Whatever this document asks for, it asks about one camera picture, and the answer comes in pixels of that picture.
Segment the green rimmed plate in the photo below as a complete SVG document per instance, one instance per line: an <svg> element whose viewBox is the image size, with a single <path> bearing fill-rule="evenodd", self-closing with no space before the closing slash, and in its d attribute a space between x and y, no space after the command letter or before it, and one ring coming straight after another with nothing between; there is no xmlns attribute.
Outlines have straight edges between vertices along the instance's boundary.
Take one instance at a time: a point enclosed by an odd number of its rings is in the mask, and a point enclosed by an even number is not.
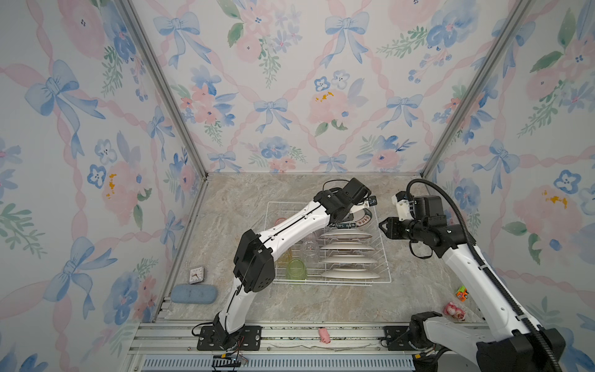
<svg viewBox="0 0 595 372"><path fill-rule="evenodd" d="M356 229L369 224L372 221L373 212L364 208L350 213L345 220L338 223L330 223L328 226L334 229Z"/></svg>

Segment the white plate red text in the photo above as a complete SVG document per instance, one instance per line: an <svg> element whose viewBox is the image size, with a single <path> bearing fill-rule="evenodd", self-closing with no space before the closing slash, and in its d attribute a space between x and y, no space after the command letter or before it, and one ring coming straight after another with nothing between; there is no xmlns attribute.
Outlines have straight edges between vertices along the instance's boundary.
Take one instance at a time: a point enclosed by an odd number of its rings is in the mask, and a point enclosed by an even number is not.
<svg viewBox="0 0 595 372"><path fill-rule="evenodd" d="M325 246L321 246L320 250L329 251L375 251L371 246L354 241L336 241Z"/></svg>

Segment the sunburst pattern plate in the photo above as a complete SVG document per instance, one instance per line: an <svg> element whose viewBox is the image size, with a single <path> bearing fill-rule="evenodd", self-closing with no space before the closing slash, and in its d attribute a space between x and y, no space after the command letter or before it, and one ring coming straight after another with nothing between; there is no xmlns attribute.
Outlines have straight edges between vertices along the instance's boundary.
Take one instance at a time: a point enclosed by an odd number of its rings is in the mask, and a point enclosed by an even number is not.
<svg viewBox="0 0 595 372"><path fill-rule="evenodd" d="M337 229L324 232L320 238L323 240L369 240L373 236L368 232L355 230Z"/></svg>

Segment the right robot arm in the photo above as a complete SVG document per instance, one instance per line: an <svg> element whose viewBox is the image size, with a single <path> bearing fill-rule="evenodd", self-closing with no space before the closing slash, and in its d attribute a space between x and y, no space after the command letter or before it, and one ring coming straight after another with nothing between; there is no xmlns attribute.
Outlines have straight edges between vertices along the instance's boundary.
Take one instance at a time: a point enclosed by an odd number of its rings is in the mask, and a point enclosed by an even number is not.
<svg viewBox="0 0 595 372"><path fill-rule="evenodd" d="M448 223L441 198L399 192L392 202L397 215L379 224L384 235L428 246L470 292L489 328L471 331L437 312L422 312L411 317L410 344L452 351L481 371L559 371L565 339L558 330L544 328L515 299L463 223Z"/></svg>

